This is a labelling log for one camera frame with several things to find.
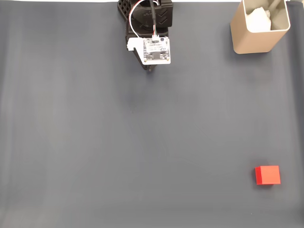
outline wire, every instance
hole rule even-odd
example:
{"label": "wire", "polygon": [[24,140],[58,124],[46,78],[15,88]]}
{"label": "wire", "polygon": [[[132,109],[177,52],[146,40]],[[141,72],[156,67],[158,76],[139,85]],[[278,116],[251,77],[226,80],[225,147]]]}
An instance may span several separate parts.
{"label": "wire", "polygon": [[151,6],[151,13],[152,13],[152,19],[153,19],[153,35],[156,35],[156,13],[155,8],[153,4],[153,0],[150,0],[150,6]]}
{"label": "wire", "polygon": [[[131,9],[130,14],[129,14],[129,23],[130,23],[130,27],[131,27],[133,33],[134,33],[138,38],[139,38],[139,35],[137,34],[137,32],[135,32],[135,30],[134,30],[134,28],[133,28],[133,26],[132,26],[131,18],[132,18],[132,14],[133,14],[135,8],[136,8],[139,4],[141,4],[143,1],[146,1],[146,0],[139,0],[139,1],[133,6],[133,8]],[[156,3],[156,5],[159,5],[159,4],[158,4],[158,1],[156,1],[156,0],[153,0],[153,2]],[[155,33],[155,31],[156,31],[156,26],[153,25],[153,34]]]}

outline white cable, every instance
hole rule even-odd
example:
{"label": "white cable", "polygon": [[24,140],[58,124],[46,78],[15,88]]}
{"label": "white cable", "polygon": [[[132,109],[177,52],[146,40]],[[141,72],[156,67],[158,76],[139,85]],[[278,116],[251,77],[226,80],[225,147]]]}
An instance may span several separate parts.
{"label": "white cable", "polygon": [[[134,30],[134,28],[133,28],[133,26],[132,26],[131,18],[132,18],[132,14],[133,14],[133,11],[135,10],[135,8],[136,8],[139,4],[141,4],[143,1],[146,1],[146,0],[139,0],[139,1],[133,6],[133,8],[131,9],[130,14],[129,14],[129,23],[130,23],[130,27],[131,27],[133,33],[134,33],[138,38],[140,38],[140,37],[139,37],[139,35],[135,32],[135,30]],[[153,2],[156,3],[156,5],[159,5],[158,1],[156,1],[156,0],[153,0]]]}

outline tan container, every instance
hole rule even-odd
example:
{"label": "tan container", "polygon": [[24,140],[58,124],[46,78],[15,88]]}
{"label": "tan container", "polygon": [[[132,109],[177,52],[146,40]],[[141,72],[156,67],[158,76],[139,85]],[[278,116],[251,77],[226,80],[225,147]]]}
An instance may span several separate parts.
{"label": "tan container", "polygon": [[273,0],[242,0],[231,21],[233,49],[238,54],[261,53],[270,51],[290,28],[286,2],[270,11],[271,31],[250,32],[246,25],[246,14],[256,8],[267,10]]}

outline red block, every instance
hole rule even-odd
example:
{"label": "red block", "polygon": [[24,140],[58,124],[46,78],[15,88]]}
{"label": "red block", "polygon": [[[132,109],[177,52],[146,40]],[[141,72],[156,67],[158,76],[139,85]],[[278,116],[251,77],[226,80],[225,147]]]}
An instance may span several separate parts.
{"label": "red block", "polygon": [[256,184],[281,184],[278,165],[256,167]]}

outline black cable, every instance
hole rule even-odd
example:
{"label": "black cable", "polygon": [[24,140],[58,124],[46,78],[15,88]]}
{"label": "black cable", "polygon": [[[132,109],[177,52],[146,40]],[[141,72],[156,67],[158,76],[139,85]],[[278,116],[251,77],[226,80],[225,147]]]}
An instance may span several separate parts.
{"label": "black cable", "polygon": [[156,32],[156,13],[155,13],[153,0],[150,0],[150,5],[151,5],[153,25],[155,26],[155,34],[157,34],[157,32]]}

